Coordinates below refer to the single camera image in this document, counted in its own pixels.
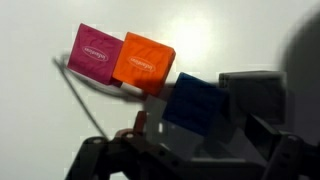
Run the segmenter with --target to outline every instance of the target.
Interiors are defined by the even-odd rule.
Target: white background
[[[174,47],[167,82],[174,83],[179,72],[216,82],[219,72],[280,69],[291,39],[319,5],[316,0],[1,0],[0,179],[64,179],[82,141],[99,135],[52,63],[71,50],[80,23],[120,39],[131,31]],[[110,138],[131,127],[142,109],[73,83]]]

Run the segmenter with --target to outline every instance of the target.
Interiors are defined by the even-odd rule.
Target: orange cube
[[[173,48],[128,32],[113,77],[157,96],[174,58]]]

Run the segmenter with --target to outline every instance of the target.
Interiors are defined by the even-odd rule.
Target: black wire
[[[64,78],[64,80],[66,81],[66,83],[68,84],[69,88],[71,89],[73,95],[76,97],[76,99],[78,100],[79,104],[81,105],[82,109],[84,110],[84,112],[86,113],[86,115],[88,116],[88,118],[90,119],[90,121],[92,122],[92,124],[95,126],[95,128],[98,130],[98,132],[106,139],[108,139],[107,135],[104,133],[104,131],[102,130],[102,128],[100,127],[100,125],[97,123],[97,121],[95,120],[95,118],[92,116],[92,114],[90,113],[90,111],[88,110],[87,106],[85,105],[85,103],[83,102],[83,100],[81,99],[81,97],[79,96],[78,92],[76,91],[76,89],[73,87],[71,81],[68,79],[68,77],[66,76],[66,68],[65,68],[65,64],[64,61],[62,62],[58,62],[57,59],[53,59],[54,64],[57,66],[57,68],[60,70],[60,73],[62,75],[62,77]]]

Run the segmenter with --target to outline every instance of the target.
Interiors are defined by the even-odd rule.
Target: pink cube
[[[68,68],[110,85],[119,81],[112,78],[123,41],[80,24],[68,62]]]

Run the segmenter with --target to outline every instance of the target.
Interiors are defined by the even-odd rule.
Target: blue cube
[[[180,73],[162,118],[206,136],[226,96],[214,85]]]

